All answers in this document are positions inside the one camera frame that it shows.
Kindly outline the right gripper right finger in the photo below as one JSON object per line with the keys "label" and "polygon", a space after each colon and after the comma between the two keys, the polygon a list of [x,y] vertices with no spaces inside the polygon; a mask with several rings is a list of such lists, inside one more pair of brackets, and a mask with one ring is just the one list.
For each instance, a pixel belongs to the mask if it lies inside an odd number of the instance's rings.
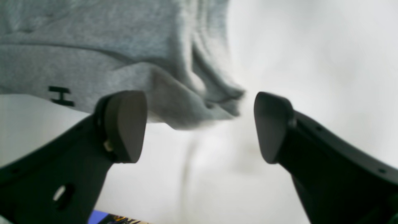
{"label": "right gripper right finger", "polygon": [[287,98],[256,95],[253,114],[263,159],[292,178],[311,224],[396,224],[397,169],[355,148]]}

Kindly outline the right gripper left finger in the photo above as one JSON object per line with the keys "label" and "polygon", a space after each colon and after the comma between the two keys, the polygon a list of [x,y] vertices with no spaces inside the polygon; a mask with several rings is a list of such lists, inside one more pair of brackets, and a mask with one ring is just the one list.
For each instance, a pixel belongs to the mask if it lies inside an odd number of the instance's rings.
{"label": "right gripper left finger", "polygon": [[101,98],[95,112],[1,168],[1,216],[13,224],[86,224],[115,163],[138,162],[147,100],[141,91]]}

